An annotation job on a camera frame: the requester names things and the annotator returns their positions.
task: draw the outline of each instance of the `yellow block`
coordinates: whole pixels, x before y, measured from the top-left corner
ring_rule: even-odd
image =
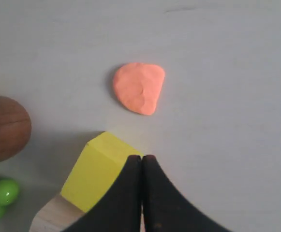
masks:
[[[84,212],[108,191],[129,155],[143,154],[109,132],[89,141],[69,174],[61,196]]]

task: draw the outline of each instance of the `orange play dough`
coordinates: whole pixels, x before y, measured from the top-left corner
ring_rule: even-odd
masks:
[[[142,115],[152,115],[164,78],[165,71],[158,65],[129,63],[116,72],[113,88],[126,108]]]

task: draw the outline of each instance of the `brown wooden ball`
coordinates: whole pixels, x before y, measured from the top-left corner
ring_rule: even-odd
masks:
[[[0,96],[0,161],[21,151],[30,139],[30,116],[15,100]]]

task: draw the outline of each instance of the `white surface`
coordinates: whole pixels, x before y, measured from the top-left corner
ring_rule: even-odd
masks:
[[[113,99],[111,73],[130,61],[167,72],[153,116]],[[227,228],[281,232],[281,0],[0,0],[0,95],[33,121],[0,163],[24,186],[0,232],[27,231],[105,130],[156,154]]]

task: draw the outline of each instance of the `wooden egg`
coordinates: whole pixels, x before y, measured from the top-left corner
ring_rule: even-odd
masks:
[[[15,100],[0,96],[0,161],[21,151],[30,139],[30,116]]]

